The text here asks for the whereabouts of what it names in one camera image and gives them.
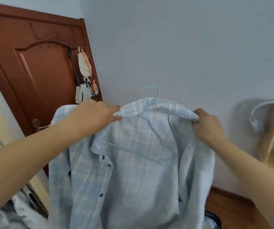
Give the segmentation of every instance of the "person's right arm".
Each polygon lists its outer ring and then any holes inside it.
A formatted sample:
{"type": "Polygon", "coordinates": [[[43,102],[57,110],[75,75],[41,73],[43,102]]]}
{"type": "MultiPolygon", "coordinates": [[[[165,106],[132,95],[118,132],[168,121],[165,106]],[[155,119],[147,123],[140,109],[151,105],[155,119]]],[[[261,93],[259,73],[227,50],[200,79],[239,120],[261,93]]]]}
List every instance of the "person's right arm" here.
{"type": "Polygon", "coordinates": [[[256,207],[274,228],[274,171],[227,140],[216,116],[203,109],[193,123],[196,136],[225,162],[256,207]]]}

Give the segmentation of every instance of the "hanger hook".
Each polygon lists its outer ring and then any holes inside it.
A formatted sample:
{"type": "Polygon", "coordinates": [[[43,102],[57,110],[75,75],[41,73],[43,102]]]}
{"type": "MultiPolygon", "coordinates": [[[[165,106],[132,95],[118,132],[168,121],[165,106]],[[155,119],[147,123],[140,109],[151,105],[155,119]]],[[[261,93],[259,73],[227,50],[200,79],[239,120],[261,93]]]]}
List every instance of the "hanger hook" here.
{"type": "Polygon", "coordinates": [[[155,97],[154,100],[153,100],[153,101],[155,101],[159,97],[159,89],[155,85],[152,85],[152,86],[148,86],[146,88],[143,88],[142,90],[146,90],[146,89],[149,89],[149,88],[156,88],[156,90],[157,90],[157,97],[155,97]]]}

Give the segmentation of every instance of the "orange strap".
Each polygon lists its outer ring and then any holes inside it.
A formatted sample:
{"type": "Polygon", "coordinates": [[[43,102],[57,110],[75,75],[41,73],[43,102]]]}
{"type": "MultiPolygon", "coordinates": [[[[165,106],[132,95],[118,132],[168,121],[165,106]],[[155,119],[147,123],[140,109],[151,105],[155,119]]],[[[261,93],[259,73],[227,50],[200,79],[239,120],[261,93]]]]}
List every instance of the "orange strap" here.
{"type": "MultiPolygon", "coordinates": [[[[86,65],[87,65],[87,67],[88,67],[88,70],[89,70],[89,73],[90,73],[90,76],[91,76],[91,75],[92,75],[92,72],[91,72],[91,69],[90,69],[90,65],[89,65],[88,58],[87,58],[87,56],[86,56],[86,54],[85,54],[85,52],[83,51],[82,48],[81,48],[81,52],[82,52],[82,54],[83,54],[83,56],[84,56],[86,65]]],[[[96,80],[92,78],[92,88],[93,88],[94,92],[97,91],[95,84],[96,84],[96,80]]]]}

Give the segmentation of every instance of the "headphones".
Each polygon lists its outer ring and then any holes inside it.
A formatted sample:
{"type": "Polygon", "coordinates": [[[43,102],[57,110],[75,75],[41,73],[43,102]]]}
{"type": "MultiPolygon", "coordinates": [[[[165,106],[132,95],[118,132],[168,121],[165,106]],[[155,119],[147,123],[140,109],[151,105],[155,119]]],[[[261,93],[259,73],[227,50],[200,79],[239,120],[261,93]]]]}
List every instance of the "headphones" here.
{"type": "Polygon", "coordinates": [[[251,126],[254,130],[255,133],[263,133],[264,132],[264,120],[261,119],[253,119],[252,115],[253,113],[259,108],[262,107],[263,105],[267,105],[267,104],[274,104],[274,100],[268,100],[262,103],[257,104],[253,110],[251,111],[250,114],[250,123],[251,126]]]}

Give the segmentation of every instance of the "headphone headband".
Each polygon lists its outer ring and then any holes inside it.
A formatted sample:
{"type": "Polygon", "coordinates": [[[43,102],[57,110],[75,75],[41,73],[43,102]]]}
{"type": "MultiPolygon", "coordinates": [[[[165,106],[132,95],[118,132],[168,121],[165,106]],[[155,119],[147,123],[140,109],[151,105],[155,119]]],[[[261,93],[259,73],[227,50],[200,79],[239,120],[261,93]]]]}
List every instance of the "headphone headband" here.
{"type": "Polygon", "coordinates": [[[257,104],[256,106],[254,106],[253,110],[251,111],[251,114],[250,114],[250,123],[252,124],[252,115],[253,113],[259,108],[259,107],[262,107],[264,105],[267,105],[267,104],[274,104],[274,100],[267,100],[267,101],[264,101],[264,102],[261,102],[259,104],[257,104]]]}

